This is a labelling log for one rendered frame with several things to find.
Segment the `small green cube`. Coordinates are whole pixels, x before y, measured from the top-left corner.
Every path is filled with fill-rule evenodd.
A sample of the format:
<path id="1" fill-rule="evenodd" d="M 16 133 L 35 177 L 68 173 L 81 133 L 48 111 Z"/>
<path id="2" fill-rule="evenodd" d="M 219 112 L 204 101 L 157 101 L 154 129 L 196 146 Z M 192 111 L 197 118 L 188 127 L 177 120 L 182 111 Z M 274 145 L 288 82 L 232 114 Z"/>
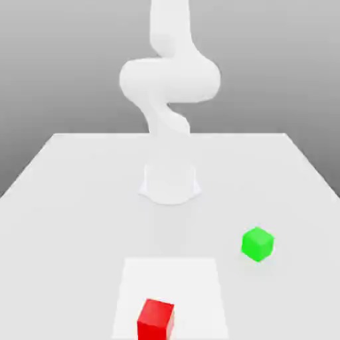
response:
<path id="1" fill-rule="evenodd" d="M 250 259 L 261 262 L 267 258 L 274 248 L 274 236 L 259 226 L 244 233 L 241 251 Z"/>

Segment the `small red cube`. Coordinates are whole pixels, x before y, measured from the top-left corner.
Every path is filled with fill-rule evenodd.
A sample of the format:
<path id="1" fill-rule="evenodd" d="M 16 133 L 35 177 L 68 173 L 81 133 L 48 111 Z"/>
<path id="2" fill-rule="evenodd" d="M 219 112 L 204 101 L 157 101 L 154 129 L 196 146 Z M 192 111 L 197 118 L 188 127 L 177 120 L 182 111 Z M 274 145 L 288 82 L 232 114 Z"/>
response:
<path id="1" fill-rule="evenodd" d="M 137 319 L 137 340 L 170 340 L 174 321 L 174 304 L 146 299 Z"/>

